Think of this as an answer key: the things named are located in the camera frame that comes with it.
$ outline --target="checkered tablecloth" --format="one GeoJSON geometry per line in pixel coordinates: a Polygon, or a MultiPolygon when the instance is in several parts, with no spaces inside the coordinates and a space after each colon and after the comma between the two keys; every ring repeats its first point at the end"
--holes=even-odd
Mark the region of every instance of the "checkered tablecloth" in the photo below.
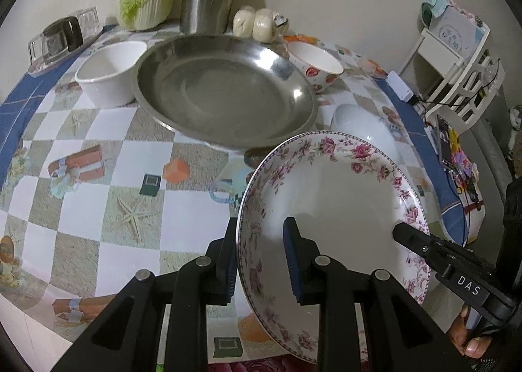
{"type": "MultiPolygon", "coordinates": [[[[56,299],[117,293],[142,268],[155,274],[177,270],[204,253],[208,242],[222,237],[229,217],[237,215],[234,206],[214,201],[209,187],[229,160],[243,153],[173,133],[135,102],[100,110],[73,82],[88,55],[104,45],[130,39],[152,46],[176,34],[175,24],[154,32],[130,34],[115,28],[103,34],[43,98],[11,164],[11,175],[17,164],[22,177],[16,185],[5,185],[0,194],[0,233],[11,236],[15,255],[22,260],[16,273],[0,275],[0,293],[71,341],[88,321],[59,321],[52,307],[56,299]],[[51,196],[49,163],[97,144],[104,176],[82,182],[63,199],[51,196]],[[163,179],[156,196],[140,195],[144,174],[161,176],[172,158],[189,165],[190,178],[176,185],[163,179]],[[127,214],[135,215],[136,226],[133,221],[122,222],[127,214]],[[13,276],[20,281],[18,287],[12,285],[13,276]]],[[[428,223],[437,223],[440,215],[429,178],[400,119],[391,119],[392,103],[358,68],[353,53],[319,44],[340,59],[345,73],[319,98],[317,128],[329,128],[340,103],[360,105],[388,120],[404,159],[401,169],[416,187],[428,223]]],[[[270,339],[243,332],[238,323],[251,313],[239,282],[229,306],[208,308],[210,362],[284,352],[270,339]],[[224,357],[231,344],[237,347],[229,351],[235,357],[224,357]]]]}

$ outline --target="starfish print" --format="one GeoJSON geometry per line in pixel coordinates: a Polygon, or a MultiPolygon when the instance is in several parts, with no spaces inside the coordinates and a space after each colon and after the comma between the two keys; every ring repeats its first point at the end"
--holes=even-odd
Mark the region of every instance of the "starfish print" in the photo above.
{"type": "Polygon", "coordinates": [[[124,223],[129,223],[132,230],[134,231],[134,234],[137,238],[138,242],[142,242],[142,236],[141,232],[139,231],[139,221],[138,219],[140,217],[148,217],[153,216],[155,214],[158,214],[154,211],[138,211],[139,205],[142,203],[144,197],[141,196],[139,198],[139,201],[136,203],[136,205],[133,208],[130,208],[120,197],[117,198],[119,205],[126,213],[123,218],[117,222],[114,223],[113,226],[121,226],[124,223]]]}

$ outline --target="teal cloth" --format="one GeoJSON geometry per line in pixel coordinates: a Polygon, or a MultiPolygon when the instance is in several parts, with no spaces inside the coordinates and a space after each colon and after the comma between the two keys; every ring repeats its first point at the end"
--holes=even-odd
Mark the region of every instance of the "teal cloth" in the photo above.
{"type": "Polygon", "coordinates": [[[424,26],[430,27],[432,17],[440,17],[450,6],[447,0],[424,0],[421,5],[421,18],[424,26]]]}

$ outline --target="plate rim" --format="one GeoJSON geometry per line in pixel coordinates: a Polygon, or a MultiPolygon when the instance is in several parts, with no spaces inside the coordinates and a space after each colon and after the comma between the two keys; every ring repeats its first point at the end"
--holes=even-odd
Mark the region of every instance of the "plate rim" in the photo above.
{"type": "Polygon", "coordinates": [[[294,69],[294,71],[299,73],[299,75],[303,79],[304,87],[306,88],[306,91],[308,92],[309,97],[312,100],[312,107],[310,108],[309,116],[306,119],[306,122],[304,124],[302,124],[299,128],[295,129],[293,132],[286,134],[286,135],[282,135],[281,138],[285,138],[285,140],[288,140],[288,138],[293,138],[295,136],[300,135],[303,131],[309,130],[314,125],[314,123],[317,119],[318,111],[319,111],[319,105],[317,103],[317,96],[314,94],[312,85],[310,85],[310,83],[301,74],[301,72],[299,71],[299,69],[296,66],[294,66],[286,58],[282,57],[279,53],[272,50],[270,47],[265,46],[264,44],[261,44],[254,40],[239,38],[239,37],[235,37],[235,36],[231,36],[231,35],[212,35],[212,34],[176,35],[174,37],[164,40],[163,42],[156,43],[155,45],[153,45],[152,47],[147,49],[147,51],[145,51],[145,53],[143,53],[143,55],[136,62],[134,68],[132,69],[132,77],[131,77],[132,93],[134,94],[136,101],[138,101],[138,104],[148,114],[150,114],[152,116],[153,120],[157,124],[160,124],[161,126],[169,129],[172,132],[181,132],[186,136],[189,136],[194,139],[198,139],[200,141],[210,142],[212,144],[217,144],[220,146],[226,146],[226,147],[231,147],[231,148],[248,149],[248,148],[254,148],[254,147],[270,147],[270,146],[279,145],[279,144],[282,144],[285,142],[285,141],[278,142],[281,140],[281,138],[263,138],[260,140],[252,141],[252,143],[249,143],[247,145],[246,144],[229,145],[226,142],[220,141],[218,138],[211,138],[211,137],[208,137],[207,135],[205,135],[204,133],[199,132],[198,130],[189,129],[182,125],[179,125],[178,123],[174,122],[173,120],[169,119],[168,117],[162,115],[147,101],[147,99],[144,97],[142,91],[140,90],[139,84],[138,84],[138,73],[139,73],[139,70],[140,70],[142,64],[144,63],[144,61],[147,60],[147,58],[150,57],[151,55],[155,54],[164,45],[168,45],[169,43],[172,43],[177,39],[187,39],[187,38],[194,38],[194,37],[198,37],[198,38],[199,37],[212,37],[212,38],[234,39],[241,43],[259,45],[262,48],[269,49],[270,51],[272,51],[275,55],[277,55],[279,58],[281,58],[281,60],[283,60],[287,64],[289,64],[294,69]]]}
{"type": "MultiPolygon", "coordinates": [[[[379,148],[377,148],[376,146],[372,145],[371,143],[369,143],[368,141],[364,141],[362,140],[361,138],[358,138],[356,136],[353,136],[353,135],[350,135],[348,133],[343,133],[343,132],[337,132],[337,131],[312,131],[312,132],[304,132],[304,133],[301,133],[299,135],[295,135],[295,136],[292,136],[291,138],[288,138],[288,140],[282,142],[281,144],[279,144],[277,147],[275,147],[264,159],[263,161],[259,164],[259,166],[257,166],[256,170],[254,171],[254,174],[252,174],[252,177],[245,189],[245,192],[244,192],[244,196],[241,200],[241,204],[239,206],[239,213],[238,213],[238,222],[236,224],[236,258],[237,258],[237,265],[238,265],[238,275],[239,275],[239,281],[241,282],[241,286],[242,286],[242,289],[243,289],[243,293],[245,294],[245,298],[246,298],[246,301],[248,302],[249,306],[250,306],[250,309],[252,309],[252,312],[254,312],[254,316],[256,318],[256,320],[259,322],[259,324],[263,327],[263,329],[266,331],[266,333],[270,336],[270,338],[272,338],[272,340],[274,340],[274,342],[276,342],[276,344],[278,344],[280,347],[282,347],[283,349],[285,349],[286,351],[288,351],[289,353],[293,354],[294,356],[306,361],[306,362],[309,362],[309,363],[313,363],[313,364],[317,364],[317,359],[314,359],[310,356],[307,356],[303,353],[300,353],[294,349],[292,349],[291,347],[288,347],[288,345],[283,342],[283,341],[280,341],[279,338],[277,336],[275,336],[272,331],[270,330],[270,328],[263,322],[262,319],[260,319],[260,316],[261,314],[257,311],[257,309],[253,306],[253,302],[251,300],[251,297],[250,297],[250,293],[247,291],[247,282],[246,282],[246,277],[244,276],[244,271],[242,270],[241,268],[241,259],[239,257],[239,247],[240,247],[240,242],[241,242],[241,239],[240,239],[240,230],[241,230],[241,225],[243,223],[243,218],[244,218],[244,204],[245,204],[245,201],[247,200],[248,196],[250,195],[250,192],[251,192],[251,189],[252,189],[252,186],[254,185],[254,178],[256,176],[259,175],[261,169],[263,168],[263,166],[265,166],[265,164],[274,156],[274,154],[283,146],[286,146],[294,141],[296,141],[297,139],[300,139],[302,137],[306,137],[308,135],[341,135],[341,136],[348,136],[350,138],[353,138],[354,140],[357,140],[357,141],[360,141],[362,143],[365,143],[367,145],[370,145],[372,148],[374,148],[377,152],[379,152],[380,154],[382,154],[385,158],[388,159],[388,161],[393,165],[395,166],[401,173],[401,175],[404,177],[404,179],[406,180],[406,182],[408,182],[408,185],[412,188],[413,190],[413,197],[416,199],[417,201],[417,204],[418,206],[420,207],[420,210],[421,210],[421,213],[422,213],[422,217],[424,218],[424,220],[426,219],[426,215],[424,213],[424,208],[422,207],[422,204],[420,202],[420,199],[419,197],[417,196],[417,193],[415,192],[415,189],[414,189],[414,186],[411,184],[411,182],[408,180],[408,177],[403,173],[403,171],[399,168],[399,166],[394,162],[392,161],[385,153],[383,153],[379,148]]],[[[428,279],[428,283],[430,281],[430,277],[431,277],[431,268],[429,266],[427,266],[428,268],[428,271],[427,271],[427,279],[428,279]]],[[[423,296],[423,300],[424,298],[426,297],[426,293],[427,293],[427,285],[426,285],[426,288],[424,289],[424,292],[422,294],[423,296]]]]}

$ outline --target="smartphone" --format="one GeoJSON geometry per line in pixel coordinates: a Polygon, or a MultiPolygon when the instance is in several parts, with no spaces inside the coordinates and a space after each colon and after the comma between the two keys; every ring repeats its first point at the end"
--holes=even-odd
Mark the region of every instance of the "smartphone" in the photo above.
{"type": "Polygon", "coordinates": [[[438,159],[446,169],[453,169],[452,149],[450,147],[450,125],[437,116],[438,159]]]}

